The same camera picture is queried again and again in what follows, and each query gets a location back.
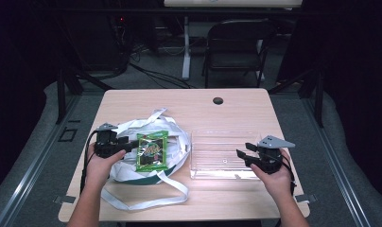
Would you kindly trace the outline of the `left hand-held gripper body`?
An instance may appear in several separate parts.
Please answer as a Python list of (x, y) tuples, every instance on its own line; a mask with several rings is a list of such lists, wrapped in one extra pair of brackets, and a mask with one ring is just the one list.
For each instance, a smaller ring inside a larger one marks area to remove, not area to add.
[(97, 156), (108, 158), (119, 151), (116, 129), (117, 126), (110, 123), (104, 123), (95, 130), (95, 154)]

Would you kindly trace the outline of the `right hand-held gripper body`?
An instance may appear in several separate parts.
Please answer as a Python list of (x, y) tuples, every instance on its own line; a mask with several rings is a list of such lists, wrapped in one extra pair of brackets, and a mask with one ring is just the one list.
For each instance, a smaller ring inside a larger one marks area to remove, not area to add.
[(262, 169), (265, 173), (277, 172), (283, 165), (281, 148), (294, 148), (295, 144), (286, 140), (268, 135), (257, 144), (257, 157), (252, 157), (252, 163)]

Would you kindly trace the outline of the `green snack packet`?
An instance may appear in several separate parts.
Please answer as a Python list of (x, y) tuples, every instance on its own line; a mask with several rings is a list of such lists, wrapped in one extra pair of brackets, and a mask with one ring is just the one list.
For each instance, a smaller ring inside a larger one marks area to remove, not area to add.
[(137, 134), (136, 170), (138, 172), (167, 169), (167, 137), (168, 131)]

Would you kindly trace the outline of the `clear plastic tray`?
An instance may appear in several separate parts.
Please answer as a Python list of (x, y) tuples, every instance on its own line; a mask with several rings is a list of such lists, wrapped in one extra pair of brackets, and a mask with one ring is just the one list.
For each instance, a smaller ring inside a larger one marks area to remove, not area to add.
[(255, 131), (193, 131), (191, 134), (190, 176), (194, 180), (256, 180), (252, 170), (237, 156), (255, 145), (262, 136)]

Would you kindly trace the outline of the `white tote bag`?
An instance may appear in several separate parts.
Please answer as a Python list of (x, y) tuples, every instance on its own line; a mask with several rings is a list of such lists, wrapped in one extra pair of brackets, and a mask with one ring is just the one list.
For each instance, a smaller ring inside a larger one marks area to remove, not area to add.
[(135, 119), (117, 126), (117, 139), (128, 136), (129, 142), (136, 141), (138, 133), (151, 133), (155, 131), (168, 131), (167, 150), (166, 150), (166, 170), (153, 170), (151, 172), (138, 172), (136, 170), (137, 148), (126, 151), (124, 158), (113, 164), (110, 171), (110, 178), (118, 183), (131, 185), (152, 185), (166, 183), (180, 194), (175, 197), (162, 198), (152, 201), (143, 201), (134, 205), (127, 205), (118, 199), (114, 193), (104, 188), (101, 198), (116, 209), (134, 211), (142, 210), (155, 206), (171, 205), (185, 202), (188, 198), (188, 188), (170, 176), (179, 170), (185, 163), (191, 152), (191, 143), (188, 134), (183, 131), (176, 121), (164, 115), (165, 109), (154, 111), (147, 119)]

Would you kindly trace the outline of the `person's left hand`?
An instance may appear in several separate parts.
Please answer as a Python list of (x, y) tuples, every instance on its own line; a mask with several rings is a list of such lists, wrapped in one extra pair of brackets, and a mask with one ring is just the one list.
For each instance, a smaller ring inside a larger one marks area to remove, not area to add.
[(101, 158), (95, 153), (95, 144), (91, 144), (88, 149), (86, 180), (84, 189), (101, 190), (106, 183), (113, 164), (120, 161), (126, 154), (126, 151), (120, 150), (108, 158)]

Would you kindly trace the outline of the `person's right hand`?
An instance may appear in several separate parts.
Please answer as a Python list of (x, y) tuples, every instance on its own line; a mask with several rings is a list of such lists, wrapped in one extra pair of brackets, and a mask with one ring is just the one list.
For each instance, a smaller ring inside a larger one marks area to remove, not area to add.
[(282, 166), (277, 172), (272, 174), (265, 173), (254, 164), (251, 164), (251, 169), (264, 183), (264, 186), (277, 204), (294, 202), (290, 192), (291, 177), (285, 166)]

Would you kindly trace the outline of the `grey tape piece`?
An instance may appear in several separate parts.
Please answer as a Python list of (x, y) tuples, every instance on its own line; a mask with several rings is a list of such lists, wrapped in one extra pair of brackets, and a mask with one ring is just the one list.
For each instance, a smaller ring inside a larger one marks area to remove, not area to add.
[(317, 197), (314, 194), (302, 194), (295, 196), (296, 202), (311, 203), (317, 200)]
[(76, 200), (75, 197), (64, 195), (64, 196), (56, 196), (53, 202), (58, 204), (63, 204), (63, 203), (74, 203), (75, 200)]

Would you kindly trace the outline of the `black metal stand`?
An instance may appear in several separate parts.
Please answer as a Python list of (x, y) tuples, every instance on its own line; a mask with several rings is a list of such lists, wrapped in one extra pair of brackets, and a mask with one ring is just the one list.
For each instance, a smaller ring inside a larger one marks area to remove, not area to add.
[(300, 80), (303, 82), (303, 85), (298, 91), (298, 95), (300, 98), (310, 98), (312, 93), (315, 93), (314, 119), (316, 120), (317, 124), (322, 128), (322, 103), (324, 92), (324, 70), (322, 68), (319, 67), (308, 69), (292, 79), (288, 79), (285, 82), (280, 82), (275, 87), (269, 89), (269, 94), (277, 94)]
[(79, 82), (80, 79), (85, 79), (91, 82), (103, 91), (108, 91), (113, 88), (112, 86), (105, 84), (99, 79), (92, 77), (88, 73), (81, 71), (76, 67), (67, 66), (65, 68), (61, 68), (57, 73), (57, 94), (59, 107), (58, 118), (56, 121), (57, 124), (60, 124), (66, 116), (65, 88), (68, 88), (73, 95), (80, 96), (83, 93), (83, 87)]

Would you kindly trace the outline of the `black folding chair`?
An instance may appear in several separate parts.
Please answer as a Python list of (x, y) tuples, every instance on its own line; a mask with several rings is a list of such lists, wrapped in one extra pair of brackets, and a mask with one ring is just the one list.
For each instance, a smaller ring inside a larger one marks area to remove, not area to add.
[(263, 76), (269, 44), (277, 26), (268, 19), (226, 20), (213, 25), (207, 34), (202, 76), (209, 86), (209, 72), (254, 72), (256, 86)]

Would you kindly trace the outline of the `white desk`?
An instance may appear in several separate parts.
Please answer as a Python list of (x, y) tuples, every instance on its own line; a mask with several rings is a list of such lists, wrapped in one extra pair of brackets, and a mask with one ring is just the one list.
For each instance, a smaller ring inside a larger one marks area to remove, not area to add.
[[(194, 9), (194, 8), (299, 8), (303, 0), (164, 0), (165, 7), (174, 9)], [(189, 41), (189, 16), (184, 18), (184, 58), (182, 65), (182, 78), (190, 78), (190, 41)]]

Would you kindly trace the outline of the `aluminium floor rail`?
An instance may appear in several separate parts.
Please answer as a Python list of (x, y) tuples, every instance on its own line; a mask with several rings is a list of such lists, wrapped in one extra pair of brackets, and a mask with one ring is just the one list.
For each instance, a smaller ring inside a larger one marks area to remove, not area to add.
[(46, 100), (41, 118), (11, 171), (0, 185), (0, 227), (9, 227), (15, 220), (42, 173), (67, 118), (75, 110), (79, 100), (79, 96), (68, 98), (66, 114), (59, 124), (56, 123), (58, 119), (57, 99), (49, 97)]
[(302, 103), (304, 105), (304, 109), (308, 114), (308, 118), (310, 119), (313, 127), (315, 129), (316, 134), (319, 136), (322, 145), (324, 146), (324, 156), (326, 157), (327, 163), (332, 171), (332, 175), (334, 176), (339, 191), (351, 213), (351, 216), (356, 224), (356, 227), (372, 227), (369, 222), (360, 201), (356, 195), (355, 190), (353, 189), (347, 175), (344, 171), (344, 168), (339, 161), (339, 157), (336, 154), (333, 146), (331, 145), (331, 141), (327, 136), (325, 128), (322, 128), (316, 120), (314, 115), (314, 105), (311, 103), (309, 99), (302, 99)]

